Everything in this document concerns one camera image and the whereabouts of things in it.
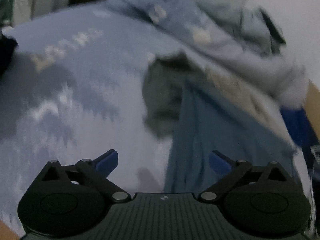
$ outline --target screw head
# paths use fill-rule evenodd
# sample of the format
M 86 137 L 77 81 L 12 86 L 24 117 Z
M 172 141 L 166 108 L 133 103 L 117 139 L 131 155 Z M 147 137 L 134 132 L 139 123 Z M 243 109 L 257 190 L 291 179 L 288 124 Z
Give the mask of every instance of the screw head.
M 201 198 L 205 200 L 214 200 L 217 198 L 217 195 L 213 192 L 204 192 L 201 194 Z
M 128 197 L 128 194 L 123 192 L 123 191 L 118 191 L 116 193 L 113 193 L 112 194 L 112 197 L 115 199 L 115 200 L 124 200 Z

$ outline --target ribbed black plate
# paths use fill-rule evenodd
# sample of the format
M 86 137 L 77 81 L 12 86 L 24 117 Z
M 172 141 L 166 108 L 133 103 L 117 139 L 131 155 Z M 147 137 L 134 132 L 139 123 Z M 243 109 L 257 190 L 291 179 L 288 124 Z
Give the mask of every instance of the ribbed black plate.
M 24 240 L 46 239 L 26 236 Z M 113 205 L 103 221 L 68 240 L 266 240 L 233 227 L 219 208 L 196 201 L 192 194 L 138 193 L 133 201 Z M 297 234 L 282 238 L 306 240 Z

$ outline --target dark gray fabric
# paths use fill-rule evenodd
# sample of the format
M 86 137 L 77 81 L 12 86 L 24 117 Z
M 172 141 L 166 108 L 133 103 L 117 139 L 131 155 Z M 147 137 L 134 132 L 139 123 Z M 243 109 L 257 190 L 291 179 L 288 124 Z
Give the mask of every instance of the dark gray fabric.
M 177 127 L 185 81 L 204 77 L 202 70 L 183 52 L 157 57 L 149 66 L 142 87 L 148 111 L 145 123 L 157 137 L 172 135 Z
M 164 191 L 198 195 L 217 182 L 219 176 L 209 166 L 213 150 L 256 166 L 277 161 L 289 174 L 294 173 L 294 150 L 287 143 L 226 100 L 211 84 L 187 82 Z

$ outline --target black fabric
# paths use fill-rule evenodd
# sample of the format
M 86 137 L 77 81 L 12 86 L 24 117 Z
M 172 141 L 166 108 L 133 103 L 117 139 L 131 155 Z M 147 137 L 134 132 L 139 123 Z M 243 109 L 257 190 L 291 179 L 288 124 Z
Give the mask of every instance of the black fabric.
M 184 52 L 157 57 L 148 68 L 142 88 L 147 107 L 145 124 L 158 138 L 172 135 L 178 125 L 182 88 L 187 79 L 206 78 Z
M 17 47 L 18 43 L 11 38 L 1 35 L 0 39 L 0 76 L 8 68 L 14 49 Z

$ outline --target blue cloth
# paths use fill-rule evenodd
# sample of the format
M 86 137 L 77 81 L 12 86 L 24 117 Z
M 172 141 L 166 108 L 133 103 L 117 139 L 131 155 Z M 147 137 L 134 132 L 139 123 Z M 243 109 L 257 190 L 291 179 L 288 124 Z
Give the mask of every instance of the blue cloth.
M 232 171 L 232 163 L 227 160 L 221 158 L 217 153 L 217 151 L 212 151 L 209 155 L 209 164 L 211 169 L 217 173 L 219 179 L 222 179 L 224 176 L 229 174 Z
M 280 112 L 294 143 L 301 147 L 310 146 L 310 136 L 313 130 L 305 110 L 303 108 L 300 110 L 292 110 L 283 107 L 280 109 Z
M 249 10 L 228 0 L 194 0 L 218 26 L 240 44 L 264 55 L 280 54 L 282 32 L 263 8 Z
M 173 134 L 165 192 L 198 195 L 221 178 L 209 158 L 217 150 L 255 166 L 279 162 L 294 177 L 295 150 L 225 99 L 212 85 L 187 82 L 178 128 Z
M 303 104 L 309 80 L 304 68 L 288 64 L 281 56 L 263 57 L 252 51 L 252 46 L 236 41 L 222 28 L 225 24 L 218 26 L 191 0 L 106 0 L 105 6 L 119 14 L 153 22 L 273 96 L 282 106 L 296 109 Z M 249 21 L 242 24 L 247 27 L 252 17 L 246 17 Z

